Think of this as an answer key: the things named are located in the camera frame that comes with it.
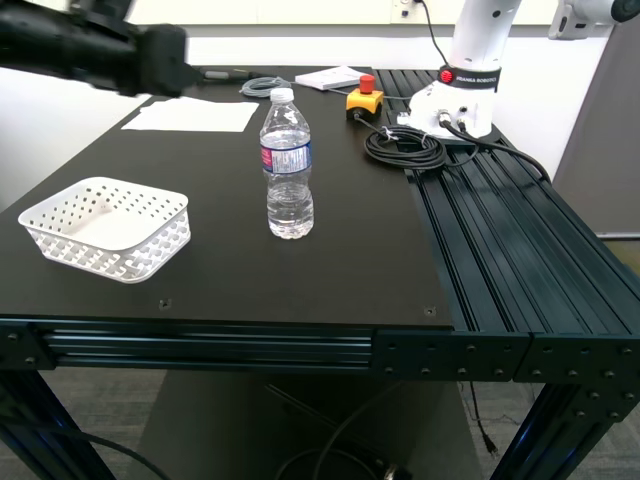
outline power cord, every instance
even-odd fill
[[[103,447],[107,447],[117,452],[124,453],[125,455],[133,458],[137,462],[140,462],[142,465],[144,465],[153,473],[155,473],[158,476],[158,478],[162,480],[171,480],[169,476],[160,469],[160,467],[154,465],[153,463],[151,463],[151,461],[147,460],[145,457],[143,457],[139,453],[134,452],[130,448],[124,447],[119,443],[112,442],[111,440],[107,440],[105,438],[98,437],[96,435],[91,435],[90,433],[84,433],[84,432],[81,432],[80,430],[73,430],[70,428],[62,428],[55,425],[31,423],[26,420],[17,420],[15,418],[6,417],[2,415],[0,415],[0,425],[20,427],[26,430],[34,430],[36,432],[53,433],[55,435],[61,435],[63,437],[76,438],[78,440],[84,440],[86,442],[102,445]]]
[[[364,150],[371,158],[409,170],[435,170],[445,164],[447,150],[437,138],[406,125],[392,125],[377,129],[357,114],[353,118],[373,130],[364,142]],[[417,149],[413,152],[389,149],[388,145],[394,142],[412,144]]]
[[[545,168],[540,164],[540,162],[538,162],[535,158],[533,158],[530,155],[527,155],[524,152],[521,152],[520,150],[517,150],[515,148],[511,148],[511,147],[507,147],[506,145],[501,145],[499,143],[490,143],[490,142],[484,142],[482,140],[479,140],[475,137],[472,137],[471,135],[469,135],[468,133],[465,132],[461,132],[459,130],[456,130],[453,125],[451,124],[451,121],[443,118],[445,117],[446,114],[442,113],[440,114],[440,126],[442,128],[447,129],[449,132],[451,132],[451,134],[455,135],[456,137],[462,139],[462,140],[466,140],[467,142],[471,142],[475,145],[478,145],[480,147],[485,147],[488,148],[489,150],[501,150],[503,152],[507,152],[507,153],[511,153],[512,155],[515,155],[516,157],[521,158],[522,160],[524,160],[525,162],[529,163],[530,165],[532,165],[541,175],[542,180],[545,180],[549,183],[551,183],[551,177],[549,176],[549,173],[545,170]],[[464,128],[463,127],[464,123],[460,123],[459,126],[460,128]]]
[[[304,457],[308,457],[309,455],[313,455],[314,453],[320,453],[320,452],[321,450],[319,448],[313,448],[311,450],[305,450],[304,452],[297,454],[295,457],[291,457],[289,460],[284,462],[282,466],[278,469],[278,471],[276,472],[276,476],[274,477],[274,480],[280,480],[284,475],[284,472],[286,472],[289,469],[289,467],[294,463],[296,463],[298,460]],[[341,457],[351,460],[353,463],[360,466],[360,468],[362,468],[367,473],[367,476],[371,480],[378,480],[378,477],[376,476],[376,474],[373,473],[373,471],[367,466],[367,464],[364,463],[355,455],[351,455],[350,453],[344,452],[342,450],[337,450],[335,448],[332,448],[331,450],[329,450],[329,453],[332,455],[339,455]]]
[[[482,434],[482,440],[484,441],[484,446],[487,447],[487,451],[491,454],[493,458],[497,458],[500,456],[498,447],[496,447],[496,444],[493,443],[493,440],[491,440],[491,437],[487,435],[487,432],[484,431],[482,420],[480,420],[480,412],[478,411],[478,399],[476,398],[476,389],[473,386],[473,382],[469,382],[469,386],[471,387],[471,397],[473,398],[473,408],[476,412],[476,423],[478,424],[478,428],[480,429],[480,433]]]
[[[429,7],[427,7],[427,4],[424,0],[413,0],[413,1],[415,3],[421,3],[422,6],[424,7],[424,11],[427,14],[427,24],[429,25],[429,33],[431,34],[431,41],[433,42],[433,46],[436,47],[436,50],[442,57],[442,61],[444,62],[444,64],[449,66],[449,62],[447,62],[447,57],[445,57],[444,53],[442,53],[442,50],[440,50],[440,47],[436,42],[436,36],[433,34],[433,25],[431,25],[431,15],[429,14]]]
[[[379,392],[378,394],[374,395],[365,403],[360,405],[360,407],[358,407],[355,412],[349,415],[349,417],[344,422],[342,422],[338,426],[338,428],[335,429],[335,431],[333,432],[333,435],[331,435],[331,438],[329,438],[324,448],[320,452],[320,455],[318,456],[318,461],[316,462],[316,466],[313,469],[313,476],[311,477],[312,480],[318,480],[320,476],[320,468],[322,467],[322,463],[324,462],[324,459],[329,454],[329,451],[331,450],[331,447],[333,446],[337,438],[351,424],[351,422],[353,422],[356,418],[358,418],[369,407],[378,403],[380,400],[382,400],[384,397],[389,395],[391,392],[393,392],[396,388],[400,387],[401,385],[402,385],[402,382],[394,383],[391,386]]]

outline black tabletop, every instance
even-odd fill
[[[315,70],[261,68],[290,79]],[[347,123],[343,96],[305,87],[295,95],[312,132],[307,237],[281,240],[267,226],[258,132],[268,100],[256,100],[244,133],[121,130],[133,113],[0,215],[0,316],[449,327],[404,172],[366,158],[369,132]],[[189,96],[247,101],[238,85]],[[22,211],[95,176],[189,197],[190,243],[145,282],[48,261],[18,224]]]

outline coiled cable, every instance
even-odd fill
[[[374,131],[364,142],[364,149],[371,158],[409,170],[435,170],[444,166],[447,150],[437,138],[406,125],[377,129],[359,115],[354,119]],[[395,142],[412,144],[416,148],[412,152],[400,152],[395,146],[390,149],[389,145]]]
[[[289,88],[291,82],[280,77],[260,77],[249,80],[242,85],[240,93],[247,97],[269,98],[274,88]]]

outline white paper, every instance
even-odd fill
[[[349,67],[336,67],[319,72],[307,73],[305,75],[297,75],[296,83],[307,87],[326,90],[328,88],[348,87],[357,85],[360,77],[365,75]]]
[[[217,103],[172,98],[140,109],[123,130],[243,132],[258,108],[255,102]]]

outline water bottle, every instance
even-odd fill
[[[280,238],[295,239],[313,227],[311,132],[293,104],[293,90],[273,89],[271,102],[260,131],[269,228]]]

